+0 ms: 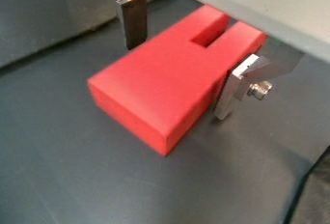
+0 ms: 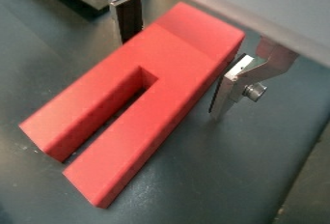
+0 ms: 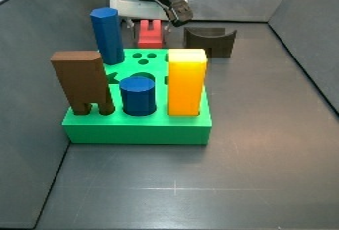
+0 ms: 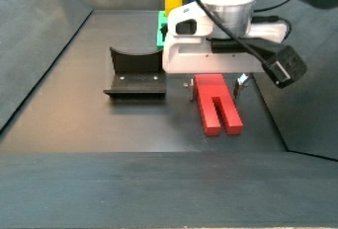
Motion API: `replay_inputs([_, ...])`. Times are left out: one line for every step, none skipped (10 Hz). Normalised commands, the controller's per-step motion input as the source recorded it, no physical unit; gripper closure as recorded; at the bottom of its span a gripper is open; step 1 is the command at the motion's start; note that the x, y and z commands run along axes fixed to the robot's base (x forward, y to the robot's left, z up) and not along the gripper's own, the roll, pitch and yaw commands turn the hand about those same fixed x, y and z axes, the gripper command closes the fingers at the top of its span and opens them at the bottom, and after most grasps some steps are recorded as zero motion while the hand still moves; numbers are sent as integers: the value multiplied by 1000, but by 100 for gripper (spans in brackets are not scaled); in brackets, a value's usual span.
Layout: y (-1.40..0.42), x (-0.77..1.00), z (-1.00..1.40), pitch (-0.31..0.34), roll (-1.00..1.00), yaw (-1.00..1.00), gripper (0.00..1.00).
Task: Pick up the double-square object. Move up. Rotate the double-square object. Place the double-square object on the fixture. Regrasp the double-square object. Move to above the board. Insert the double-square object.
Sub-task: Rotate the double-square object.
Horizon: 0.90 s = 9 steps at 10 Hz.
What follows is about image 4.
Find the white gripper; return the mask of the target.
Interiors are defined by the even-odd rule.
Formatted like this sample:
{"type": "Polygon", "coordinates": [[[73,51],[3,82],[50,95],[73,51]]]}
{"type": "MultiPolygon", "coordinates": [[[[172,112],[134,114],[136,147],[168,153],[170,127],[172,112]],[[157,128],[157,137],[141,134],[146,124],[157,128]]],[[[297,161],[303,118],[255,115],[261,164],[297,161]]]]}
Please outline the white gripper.
{"type": "MultiPolygon", "coordinates": [[[[211,14],[239,38],[263,38],[280,43],[285,37],[287,25],[280,20],[251,21],[252,5],[208,6],[211,14]]],[[[259,59],[251,53],[212,53],[211,41],[229,39],[212,23],[194,2],[170,10],[168,32],[162,51],[162,69],[166,74],[243,73],[235,81],[233,98],[249,81],[245,73],[261,72],[259,59]]],[[[193,79],[182,83],[188,100],[193,102],[193,79]]]]}

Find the robot arm white silver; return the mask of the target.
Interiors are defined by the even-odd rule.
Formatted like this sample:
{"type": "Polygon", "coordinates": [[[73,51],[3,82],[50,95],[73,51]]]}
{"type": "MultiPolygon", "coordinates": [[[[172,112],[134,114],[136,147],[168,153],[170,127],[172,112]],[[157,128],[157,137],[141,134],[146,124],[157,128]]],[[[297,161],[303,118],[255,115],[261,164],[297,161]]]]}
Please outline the robot arm white silver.
{"type": "MultiPolygon", "coordinates": [[[[338,0],[300,0],[317,9],[338,7],[338,0]]],[[[168,74],[237,73],[240,90],[255,72],[268,74],[283,88],[307,71],[281,40],[285,26],[252,21],[256,0],[193,0],[168,13],[162,69],[168,74]]]]}

